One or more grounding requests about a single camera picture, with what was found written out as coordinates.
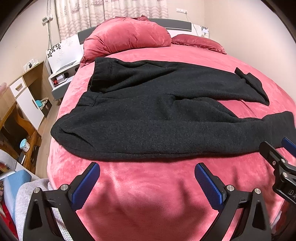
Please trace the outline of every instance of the pink fitted sheet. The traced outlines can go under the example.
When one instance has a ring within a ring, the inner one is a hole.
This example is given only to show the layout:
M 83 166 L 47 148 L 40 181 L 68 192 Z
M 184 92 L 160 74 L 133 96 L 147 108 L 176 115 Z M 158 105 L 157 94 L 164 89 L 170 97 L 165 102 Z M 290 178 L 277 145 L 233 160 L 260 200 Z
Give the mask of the pink fitted sheet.
M 178 61 L 208 66 L 229 72 L 239 67 L 261 80 L 270 105 L 237 100 L 221 101 L 238 117 L 262 118 L 267 114 L 291 111 L 294 101 L 271 79 L 240 60 L 197 47 L 171 45 L 161 48 L 133 49 L 108 57 L 123 61 Z M 69 113 L 87 89 L 94 63 L 80 68 L 72 80 L 60 106 L 58 118 Z M 278 149 L 291 164 L 296 160 L 285 149 Z M 84 207 L 77 211 L 83 224 L 98 241 L 111 240 L 200 240 L 217 211 L 212 210 L 194 177 L 194 167 L 204 162 L 225 184 L 242 191 L 262 190 L 273 222 L 283 199 L 272 191 L 273 168 L 259 153 L 236 157 L 183 158 L 163 162 L 102 162 L 101 176 Z M 54 188 L 70 183 L 90 161 L 68 153 L 54 139 L 51 141 L 47 173 Z M 233 222 L 224 240 L 229 240 Z

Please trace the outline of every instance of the cabinet handle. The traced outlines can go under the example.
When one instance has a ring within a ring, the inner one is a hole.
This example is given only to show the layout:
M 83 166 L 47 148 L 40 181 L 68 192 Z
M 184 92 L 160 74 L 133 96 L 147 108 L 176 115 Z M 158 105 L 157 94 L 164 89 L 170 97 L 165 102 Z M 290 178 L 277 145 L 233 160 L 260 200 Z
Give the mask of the cabinet handle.
M 35 107 L 36 107 L 37 109 L 39 109 L 39 107 L 36 105 L 35 100 L 32 100 L 32 102 L 34 103 Z
M 15 90 L 19 91 L 19 88 L 21 88 L 21 87 L 22 87 L 22 84 L 19 84 L 19 85 L 15 88 Z

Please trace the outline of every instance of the gray headboard panel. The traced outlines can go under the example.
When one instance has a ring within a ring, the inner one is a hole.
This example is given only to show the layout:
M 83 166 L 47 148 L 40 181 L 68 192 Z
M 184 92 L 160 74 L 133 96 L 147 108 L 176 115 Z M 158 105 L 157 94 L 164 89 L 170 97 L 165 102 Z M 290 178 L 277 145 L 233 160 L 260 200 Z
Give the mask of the gray headboard panel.
M 180 20 L 173 20 L 173 19 L 166 19 L 166 18 L 149 18 L 150 21 L 157 23 L 158 25 L 166 28 L 166 29 L 175 29 L 175 30 L 183 30 L 191 32 L 191 23 L 180 21 Z M 96 27 L 88 28 L 81 32 L 78 32 L 78 39 L 80 44 L 84 43 L 84 40 L 90 36 L 90 34 L 95 30 Z

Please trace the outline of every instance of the curtain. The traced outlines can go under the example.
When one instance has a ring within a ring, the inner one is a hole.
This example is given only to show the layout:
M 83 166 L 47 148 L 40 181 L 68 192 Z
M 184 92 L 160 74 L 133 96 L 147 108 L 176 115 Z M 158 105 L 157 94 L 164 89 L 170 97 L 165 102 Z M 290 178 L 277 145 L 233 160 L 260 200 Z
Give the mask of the curtain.
M 56 0 L 61 40 L 115 16 L 168 18 L 167 0 Z

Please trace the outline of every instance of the white bucket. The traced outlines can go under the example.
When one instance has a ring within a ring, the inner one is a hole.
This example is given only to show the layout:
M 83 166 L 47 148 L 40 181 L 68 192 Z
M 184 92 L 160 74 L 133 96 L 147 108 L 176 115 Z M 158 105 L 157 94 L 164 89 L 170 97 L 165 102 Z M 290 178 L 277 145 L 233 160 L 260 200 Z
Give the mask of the white bucket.
M 20 149 L 22 149 L 24 152 L 27 152 L 30 149 L 30 144 L 26 139 L 22 140 L 20 143 Z

